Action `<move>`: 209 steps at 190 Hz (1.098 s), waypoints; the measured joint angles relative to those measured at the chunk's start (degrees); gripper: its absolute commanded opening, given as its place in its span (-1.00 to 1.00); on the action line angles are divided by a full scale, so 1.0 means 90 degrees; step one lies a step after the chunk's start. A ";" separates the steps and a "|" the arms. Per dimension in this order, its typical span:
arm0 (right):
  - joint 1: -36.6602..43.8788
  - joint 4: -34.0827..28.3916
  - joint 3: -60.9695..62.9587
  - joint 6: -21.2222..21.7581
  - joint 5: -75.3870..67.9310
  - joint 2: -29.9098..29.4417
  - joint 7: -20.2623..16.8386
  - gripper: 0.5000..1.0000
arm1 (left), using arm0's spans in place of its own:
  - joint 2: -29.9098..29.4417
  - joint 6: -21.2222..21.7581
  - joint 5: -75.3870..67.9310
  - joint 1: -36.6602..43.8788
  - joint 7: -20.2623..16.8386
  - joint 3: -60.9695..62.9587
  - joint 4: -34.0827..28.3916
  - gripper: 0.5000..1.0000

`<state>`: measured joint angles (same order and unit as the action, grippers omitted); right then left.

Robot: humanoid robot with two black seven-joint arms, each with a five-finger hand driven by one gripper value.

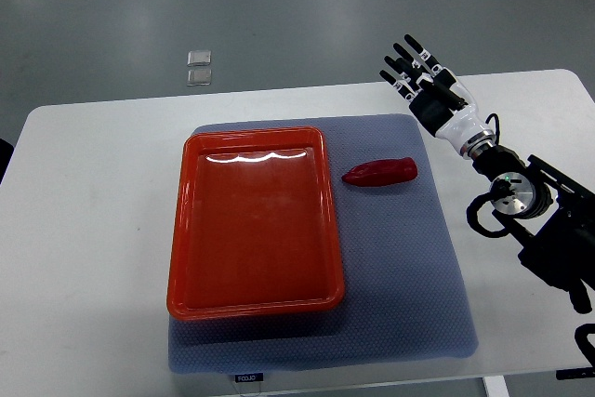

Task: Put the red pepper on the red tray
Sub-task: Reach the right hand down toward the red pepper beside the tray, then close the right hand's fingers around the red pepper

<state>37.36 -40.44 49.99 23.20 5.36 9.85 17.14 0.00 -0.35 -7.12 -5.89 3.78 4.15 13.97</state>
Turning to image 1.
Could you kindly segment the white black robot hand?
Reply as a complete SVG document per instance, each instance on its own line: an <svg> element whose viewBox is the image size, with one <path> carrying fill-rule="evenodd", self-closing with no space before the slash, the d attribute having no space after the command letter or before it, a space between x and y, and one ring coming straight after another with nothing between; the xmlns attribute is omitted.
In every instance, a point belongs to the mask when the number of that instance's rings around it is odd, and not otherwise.
<svg viewBox="0 0 595 397"><path fill-rule="evenodd" d="M483 145L492 147L493 129L479 117L477 103L467 88L449 69L441 69L440 62L412 35L406 34L404 40L435 74L394 43L398 57L385 56L384 61L404 81L385 70L379 72L381 78L404 100L411 100L409 110L433 137L448 141L459 154L475 154Z"/></svg>

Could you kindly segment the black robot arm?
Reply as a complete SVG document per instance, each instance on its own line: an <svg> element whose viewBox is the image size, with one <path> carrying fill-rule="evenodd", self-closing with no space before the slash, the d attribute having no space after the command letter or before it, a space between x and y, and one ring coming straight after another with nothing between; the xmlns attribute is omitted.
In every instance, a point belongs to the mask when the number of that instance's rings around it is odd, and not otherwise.
<svg viewBox="0 0 595 397"><path fill-rule="evenodd" d="M499 117L481 119L460 79L413 36L394 44L381 77L408 102L434 138L448 142L487 178L488 190L466 210L469 226L489 239L515 239L521 265L563 291L575 312L594 302L594 193L535 155L521 159L500 142Z"/></svg>

